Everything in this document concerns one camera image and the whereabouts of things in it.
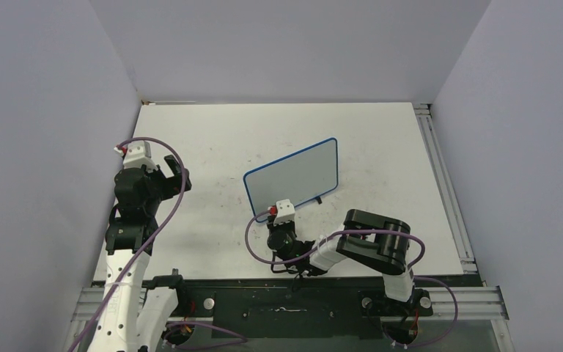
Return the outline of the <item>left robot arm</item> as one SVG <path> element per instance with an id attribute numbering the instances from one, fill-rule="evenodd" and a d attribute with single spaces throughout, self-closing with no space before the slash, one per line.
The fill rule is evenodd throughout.
<path id="1" fill-rule="evenodd" d="M 170 315 L 183 314 L 189 295 L 179 274 L 156 276 L 140 298 L 159 229 L 155 215 L 164 200 L 191 188 L 188 171 L 165 157 L 173 175 L 158 166 L 124 167 L 114 178 L 117 204 L 106 231 L 106 283 L 89 351 L 155 351 Z"/>

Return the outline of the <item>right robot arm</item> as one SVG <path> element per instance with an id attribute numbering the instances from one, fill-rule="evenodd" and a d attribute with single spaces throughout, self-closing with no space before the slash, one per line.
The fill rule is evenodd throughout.
<path id="1" fill-rule="evenodd" d="M 302 241 L 296 233 L 293 208 L 272 206 L 267 214 L 267 245 L 273 265 L 283 265 L 299 276 L 322 276 L 342 261 L 352 260 L 383 277 L 384 293 L 373 304 L 401 317 L 431 315 L 430 297 L 415 286 L 412 270 L 426 248 L 405 222 L 351 209 L 335 234 Z"/>

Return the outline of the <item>blue framed whiteboard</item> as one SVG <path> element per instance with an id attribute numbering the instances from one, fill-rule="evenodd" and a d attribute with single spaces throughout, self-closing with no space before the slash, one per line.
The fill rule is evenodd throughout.
<path id="1" fill-rule="evenodd" d="M 339 186 L 339 148 L 334 137 L 278 158 L 243 175 L 251 212 L 257 215 L 288 199 L 301 206 Z"/>

